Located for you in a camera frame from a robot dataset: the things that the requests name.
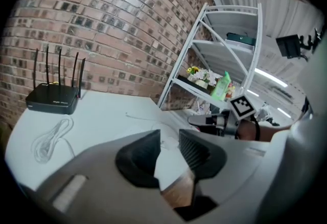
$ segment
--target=router antenna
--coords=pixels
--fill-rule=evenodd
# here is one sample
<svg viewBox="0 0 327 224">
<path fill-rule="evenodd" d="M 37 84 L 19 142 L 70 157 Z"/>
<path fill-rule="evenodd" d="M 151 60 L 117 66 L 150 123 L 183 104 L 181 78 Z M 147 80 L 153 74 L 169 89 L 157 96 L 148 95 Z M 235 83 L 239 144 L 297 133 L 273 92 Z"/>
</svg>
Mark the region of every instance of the router antenna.
<svg viewBox="0 0 327 224">
<path fill-rule="evenodd" d="M 74 87 L 74 77 L 75 77 L 75 68 L 76 68 L 77 57 L 78 57 L 78 52 L 76 53 L 76 57 L 75 57 L 75 63 L 74 63 L 74 69 L 73 69 L 73 78 L 72 78 L 72 87 Z"/>
<path fill-rule="evenodd" d="M 33 87 L 35 88 L 35 77 L 36 77 L 36 61 L 37 61 L 37 54 L 39 53 L 39 50 L 36 49 L 35 52 L 35 58 L 34 58 L 34 69 L 33 69 Z"/>
<path fill-rule="evenodd" d="M 49 73 L 48 73 L 48 53 L 49 53 L 49 45 L 46 47 L 46 60 L 45 60 L 46 82 L 47 82 L 47 84 L 49 84 Z"/>
<path fill-rule="evenodd" d="M 61 49 L 59 51 L 59 63 L 58 63 L 58 82 L 59 82 L 59 86 L 61 86 L 61 79 L 60 79 L 60 59 L 61 59 Z"/>
<path fill-rule="evenodd" d="M 82 87 L 82 76 L 83 76 L 83 70 L 84 70 L 84 63 L 85 58 L 82 60 L 81 70 L 80 70 L 80 81 L 78 82 L 78 98 L 81 98 L 81 87 Z"/>
</svg>

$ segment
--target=white corrugated ceiling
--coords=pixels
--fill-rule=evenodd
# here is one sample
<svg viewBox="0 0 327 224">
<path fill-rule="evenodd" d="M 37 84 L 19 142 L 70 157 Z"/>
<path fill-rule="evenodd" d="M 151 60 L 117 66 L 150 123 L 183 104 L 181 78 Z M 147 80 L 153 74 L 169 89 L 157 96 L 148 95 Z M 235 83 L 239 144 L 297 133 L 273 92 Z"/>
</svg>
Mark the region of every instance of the white corrugated ceiling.
<svg viewBox="0 0 327 224">
<path fill-rule="evenodd" d="M 217 5 L 263 5 L 264 38 L 258 68 L 286 82 L 288 87 L 279 87 L 274 82 L 255 75 L 251 90 L 275 107 L 281 107 L 293 119 L 300 114 L 304 93 L 297 83 L 297 75 L 306 65 L 304 59 L 287 59 L 281 56 L 275 39 L 298 34 L 307 38 L 314 28 L 322 27 L 321 12 L 298 0 L 214 0 Z"/>
</svg>

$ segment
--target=ceiling light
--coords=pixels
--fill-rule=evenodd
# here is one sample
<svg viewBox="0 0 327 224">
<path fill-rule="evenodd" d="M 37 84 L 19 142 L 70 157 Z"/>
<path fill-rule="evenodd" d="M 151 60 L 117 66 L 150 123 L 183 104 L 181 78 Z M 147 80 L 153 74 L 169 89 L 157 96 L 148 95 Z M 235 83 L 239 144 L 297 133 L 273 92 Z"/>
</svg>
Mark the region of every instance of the ceiling light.
<svg viewBox="0 0 327 224">
<path fill-rule="evenodd" d="M 277 79 L 274 76 L 272 76 L 272 75 L 270 75 L 270 74 L 268 74 L 268 73 L 266 73 L 266 72 L 264 72 L 262 70 L 259 70 L 259 69 L 256 68 L 254 71 L 259 73 L 262 76 L 265 76 L 268 79 L 271 79 L 271 80 L 275 81 L 276 83 L 278 83 L 279 85 L 281 85 L 283 87 L 287 87 L 286 83 L 282 82 L 280 79 Z"/>
<path fill-rule="evenodd" d="M 249 91 L 249 90 L 247 90 L 249 93 L 251 93 L 251 94 L 253 94 L 253 95 L 255 95 L 255 96 L 259 96 L 257 93 L 254 93 L 253 91 Z"/>
<path fill-rule="evenodd" d="M 286 117 L 290 118 L 291 119 L 291 116 L 288 115 L 285 111 L 283 111 L 282 109 L 278 108 L 278 110 L 283 113 Z"/>
</svg>

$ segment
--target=green spray bottle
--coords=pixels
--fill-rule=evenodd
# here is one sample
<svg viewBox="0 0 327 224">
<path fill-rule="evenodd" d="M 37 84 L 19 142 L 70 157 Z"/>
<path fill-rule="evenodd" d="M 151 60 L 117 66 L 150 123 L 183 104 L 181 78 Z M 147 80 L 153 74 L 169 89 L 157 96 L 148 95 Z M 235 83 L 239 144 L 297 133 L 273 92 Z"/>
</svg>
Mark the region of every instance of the green spray bottle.
<svg viewBox="0 0 327 224">
<path fill-rule="evenodd" d="M 211 96 L 214 99 L 224 101 L 227 93 L 228 85 L 230 84 L 231 79 L 229 76 L 229 73 L 225 71 L 225 76 L 222 77 L 218 82 L 214 89 L 214 91 L 211 93 Z"/>
</svg>

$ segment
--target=wifi router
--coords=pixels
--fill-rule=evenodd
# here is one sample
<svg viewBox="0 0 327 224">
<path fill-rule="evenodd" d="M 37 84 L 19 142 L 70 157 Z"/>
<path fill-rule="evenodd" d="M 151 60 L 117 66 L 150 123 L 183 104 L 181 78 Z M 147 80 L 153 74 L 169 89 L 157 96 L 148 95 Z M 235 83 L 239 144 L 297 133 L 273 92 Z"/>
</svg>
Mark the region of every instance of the wifi router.
<svg viewBox="0 0 327 224">
<path fill-rule="evenodd" d="M 34 59 L 34 72 L 33 72 L 33 91 L 26 97 L 26 105 L 30 110 L 36 110 L 47 113 L 56 114 L 72 114 L 76 108 L 77 100 L 81 98 L 81 85 L 82 85 L 82 75 L 85 64 L 85 58 L 82 60 L 81 71 L 79 77 L 78 87 L 74 86 L 74 76 L 76 69 L 76 62 L 78 58 L 78 53 L 75 57 L 72 85 L 61 85 L 60 80 L 60 59 L 61 50 L 59 52 L 59 63 L 58 63 L 58 82 L 59 84 L 49 83 L 49 72 L 48 72 L 48 51 L 49 47 L 46 48 L 46 83 L 41 83 L 37 87 L 35 86 L 35 74 L 36 74 L 36 61 L 38 50 L 36 50 Z"/>
</svg>

